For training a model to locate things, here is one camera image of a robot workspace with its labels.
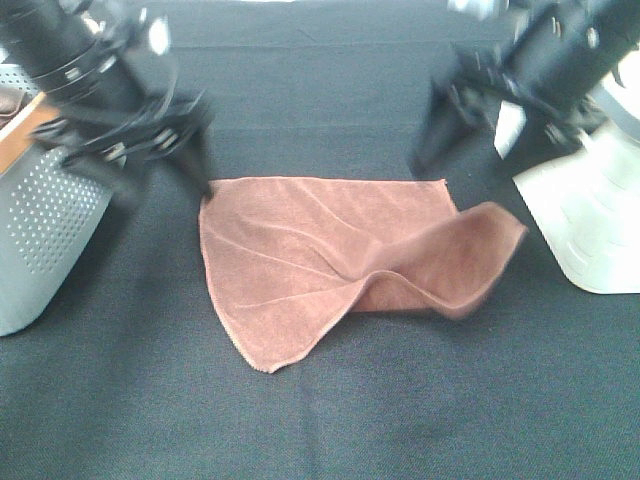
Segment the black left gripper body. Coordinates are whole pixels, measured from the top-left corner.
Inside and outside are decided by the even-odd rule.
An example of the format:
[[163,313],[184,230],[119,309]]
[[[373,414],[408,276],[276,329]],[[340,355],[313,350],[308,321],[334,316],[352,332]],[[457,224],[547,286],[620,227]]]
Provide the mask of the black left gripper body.
[[81,14],[30,17],[30,76],[57,109],[33,137],[67,157],[167,158],[213,120],[205,93],[179,90],[167,18],[137,14],[93,32]]

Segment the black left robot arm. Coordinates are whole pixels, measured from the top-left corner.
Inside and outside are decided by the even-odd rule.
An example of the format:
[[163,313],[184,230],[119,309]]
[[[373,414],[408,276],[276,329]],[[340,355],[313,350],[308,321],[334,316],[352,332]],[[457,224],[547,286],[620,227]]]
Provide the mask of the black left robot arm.
[[168,21],[105,1],[4,1],[1,45],[57,109],[33,131],[60,148],[62,168],[124,204],[145,190],[147,170],[168,164],[199,196],[212,195],[203,137],[213,120],[204,93],[178,89]]

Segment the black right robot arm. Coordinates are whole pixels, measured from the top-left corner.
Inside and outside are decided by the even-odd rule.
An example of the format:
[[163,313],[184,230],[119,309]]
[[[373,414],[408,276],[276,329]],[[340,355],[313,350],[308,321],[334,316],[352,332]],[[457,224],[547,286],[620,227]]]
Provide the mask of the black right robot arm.
[[577,152],[580,135],[607,120],[592,96],[639,43],[636,1],[552,1],[534,11],[503,50],[456,48],[432,94],[410,168],[420,179],[491,122],[496,100],[522,108],[525,121],[503,154],[514,172]]

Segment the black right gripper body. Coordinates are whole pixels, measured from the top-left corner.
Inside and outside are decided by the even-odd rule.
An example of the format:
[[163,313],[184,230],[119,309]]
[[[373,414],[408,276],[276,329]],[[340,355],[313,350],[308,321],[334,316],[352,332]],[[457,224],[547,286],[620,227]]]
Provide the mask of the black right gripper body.
[[497,101],[545,117],[567,139],[591,134],[605,121],[604,112],[590,97],[608,72],[608,56],[600,47],[534,42],[513,46],[502,55],[456,48],[454,58],[450,73],[432,84],[432,92],[456,95],[482,111],[478,132],[491,126],[486,110]]

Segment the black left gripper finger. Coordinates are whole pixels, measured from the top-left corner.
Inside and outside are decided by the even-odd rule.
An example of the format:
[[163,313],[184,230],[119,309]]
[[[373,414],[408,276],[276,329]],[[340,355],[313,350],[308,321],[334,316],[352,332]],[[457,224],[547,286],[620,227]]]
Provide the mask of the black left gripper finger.
[[196,130],[173,152],[169,166],[181,185],[192,194],[206,200],[212,198],[208,150],[202,129]]
[[66,157],[62,168],[94,181],[111,193],[112,200],[126,210],[134,209],[140,199],[140,180],[115,161],[99,157]]

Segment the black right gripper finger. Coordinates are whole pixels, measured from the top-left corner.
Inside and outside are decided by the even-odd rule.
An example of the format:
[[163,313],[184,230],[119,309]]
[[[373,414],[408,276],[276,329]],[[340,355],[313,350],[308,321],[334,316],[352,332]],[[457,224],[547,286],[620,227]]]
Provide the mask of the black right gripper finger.
[[526,112],[500,112],[494,136],[500,160],[496,171],[512,178],[536,165],[582,149],[579,138],[565,138],[545,117]]
[[426,175],[483,126],[483,112],[456,95],[432,92],[409,157],[413,175]]

